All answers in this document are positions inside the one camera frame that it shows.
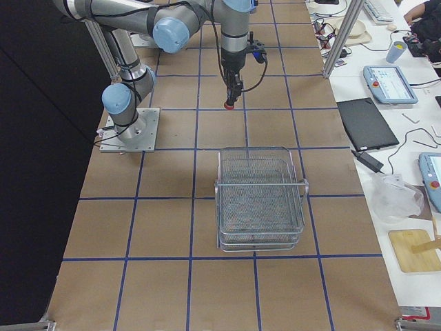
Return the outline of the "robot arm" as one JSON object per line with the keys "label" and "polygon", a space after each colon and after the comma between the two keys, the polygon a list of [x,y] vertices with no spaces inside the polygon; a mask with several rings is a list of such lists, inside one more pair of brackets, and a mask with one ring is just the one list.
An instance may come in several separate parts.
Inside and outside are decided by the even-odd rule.
{"label": "robot arm", "polygon": [[133,145],[148,135],[151,123],[139,105],[153,92],[156,75],[139,57],[135,35],[168,54],[181,51],[210,22],[218,47],[225,107],[232,109],[243,93],[240,71],[252,42],[249,16],[253,1],[54,1],[65,17],[86,25],[113,81],[102,102],[112,119],[109,140]]}
{"label": "robot arm", "polygon": [[177,1],[148,3],[145,32],[131,32],[136,48],[160,48],[174,54],[206,22],[220,25],[221,50],[228,55],[244,52],[249,45],[249,14],[253,1]]}

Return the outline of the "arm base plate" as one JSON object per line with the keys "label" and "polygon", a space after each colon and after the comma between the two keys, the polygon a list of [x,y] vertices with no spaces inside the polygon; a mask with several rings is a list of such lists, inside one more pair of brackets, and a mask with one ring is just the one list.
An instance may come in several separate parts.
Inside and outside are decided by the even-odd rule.
{"label": "arm base plate", "polygon": [[129,128],[115,126],[107,116],[105,130],[100,142],[101,152],[153,152],[160,117],[159,108],[137,108],[138,119]]}

